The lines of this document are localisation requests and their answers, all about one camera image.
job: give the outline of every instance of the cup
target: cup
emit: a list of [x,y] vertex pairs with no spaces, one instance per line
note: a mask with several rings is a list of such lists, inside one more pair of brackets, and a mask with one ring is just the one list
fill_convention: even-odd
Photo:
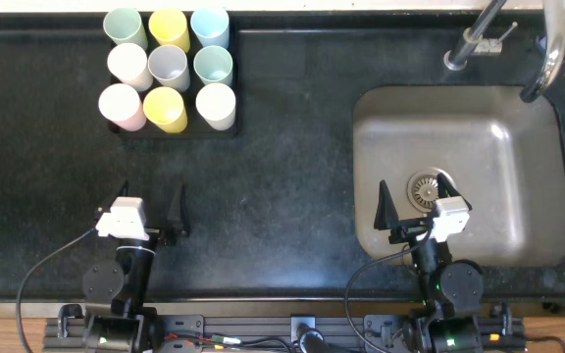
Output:
[[234,124],[236,97],[225,84],[211,83],[200,89],[195,107],[206,123],[216,130],[225,130]]
[[164,132],[182,132],[186,128],[184,102],[173,88],[152,89],[143,101],[143,111],[147,119]]
[[162,45],[149,55],[149,72],[167,87],[185,92],[191,84],[186,54],[176,45]]
[[143,106],[134,88],[124,83],[108,86],[99,96],[99,111],[122,129],[137,131],[145,125]]
[[149,18],[149,31],[161,45],[176,45],[185,53],[191,47],[186,17],[178,9],[155,11]]
[[222,8],[200,9],[191,15],[191,28],[202,46],[217,45],[228,48],[230,19]]
[[106,14],[104,31],[115,44],[134,43],[147,50],[143,21],[135,9],[119,8]]
[[207,46],[197,52],[193,68],[204,84],[232,85],[232,56],[220,46]]
[[147,90],[154,81],[147,70],[147,54],[134,43],[119,44],[108,54],[108,70],[121,82],[138,92]]

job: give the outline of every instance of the white wall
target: white wall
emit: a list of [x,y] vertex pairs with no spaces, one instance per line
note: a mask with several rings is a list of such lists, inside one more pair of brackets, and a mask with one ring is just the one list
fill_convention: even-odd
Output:
[[[0,12],[107,12],[116,7],[192,11],[223,6],[241,11],[480,10],[489,0],[0,0]],[[540,0],[508,0],[504,9],[541,9]]]

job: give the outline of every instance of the chrome faucet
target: chrome faucet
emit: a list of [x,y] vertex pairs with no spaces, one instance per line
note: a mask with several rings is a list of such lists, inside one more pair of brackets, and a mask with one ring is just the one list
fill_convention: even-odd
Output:
[[[463,70],[468,63],[468,58],[477,54],[475,50],[481,45],[484,32],[506,1],[491,0],[472,27],[464,30],[455,49],[446,52],[443,57],[443,61],[449,69]],[[564,2],[563,0],[542,0],[542,5],[544,7],[544,20],[546,21],[546,54],[538,75],[520,92],[520,98],[527,103],[535,101],[555,80],[565,54]]]

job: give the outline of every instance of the yellow cup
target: yellow cup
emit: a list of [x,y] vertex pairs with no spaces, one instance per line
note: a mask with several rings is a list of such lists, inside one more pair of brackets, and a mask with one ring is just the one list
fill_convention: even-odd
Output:
[[176,45],[184,53],[188,53],[191,47],[186,17],[178,9],[154,12],[149,18],[149,31],[161,45]]
[[143,101],[147,119],[164,132],[178,133],[186,128],[186,111],[180,94],[170,87],[152,89]]

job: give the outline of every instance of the stainless steel sink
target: stainless steel sink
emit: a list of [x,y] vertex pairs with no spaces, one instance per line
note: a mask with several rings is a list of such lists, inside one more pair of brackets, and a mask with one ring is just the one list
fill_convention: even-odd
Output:
[[565,257],[565,164],[553,107],[519,87],[376,88],[353,114],[356,234],[372,257],[401,250],[374,230],[385,179],[400,219],[420,217],[446,172],[473,205],[455,258],[544,266]]

